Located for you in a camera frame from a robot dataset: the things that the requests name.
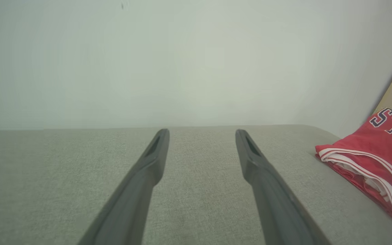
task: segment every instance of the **white stripe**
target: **white stripe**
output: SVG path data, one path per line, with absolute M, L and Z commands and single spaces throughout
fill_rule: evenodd
M 336 152 L 371 157 L 371 158 L 377 160 L 379 163 L 381 163 L 390 172 L 390 174 L 392 174 L 392 165 L 390 163 L 388 163 L 387 161 L 383 160 L 382 158 L 380 158 L 376 155 L 373 155 L 371 153 L 368 153 L 368 152 L 363 152 L 363 151 L 358 151 L 358 150 L 350 150 L 350 149 L 341 149 L 341 148 L 326 148 L 326 149 L 321 150 L 318 154 L 322 158 L 322 161 L 323 161 L 323 159 L 328 157 L 328 155 L 332 155 Z
M 379 181 L 383 185 L 383 187 L 385 188 L 385 191 L 388 193 L 388 196 L 390 197 L 390 201 L 391 201 L 391 205 L 392 205 L 392 186 L 390 183 L 388 183 L 383 178 L 373 174 L 372 172 L 364 169 L 363 167 L 359 166 L 357 163 L 355 163 L 355 161 L 353 161 L 352 159 L 350 159 L 346 156 L 333 153 L 333 154 L 329 155 L 328 157 L 326 157 L 325 159 L 322 159 L 322 161 L 324 161 L 324 162 L 332 161 L 332 162 L 347 164 L 351 168 L 358 171 L 361 175 L 364 175 L 370 179 L 374 179 L 374 180 Z
M 320 153 L 322 152 L 322 154 L 326 153 L 326 152 L 330 152 L 330 151 L 334 151 L 337 153 L 350 153 L 353 155 L 361 155 L 361 156 L 367 156 L 367 157 L 371 157 L 375 160 L 377 160 L 379 163 L 381 163 L 389 172 L 390 174 L 392 174 L 392 165 L 390 163 L 388 163 L 387 161 L 385 161 L 384 159 L 371 154 L 369 152 L 363 152 L 363 151 L 359 151 L 359 150 L 352 150 L 352 149 L 341 149 L 341 148 L 327 148 L 324 150 L 321 150 L 319 152 L 319 155 L 322 156 Z

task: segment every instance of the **red shirt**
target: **red shirt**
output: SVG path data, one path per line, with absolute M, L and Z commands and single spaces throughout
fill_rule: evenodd
M 392 216 L 392 110 L 370 116 L 353 134 L 315 147 L 317 157 Z

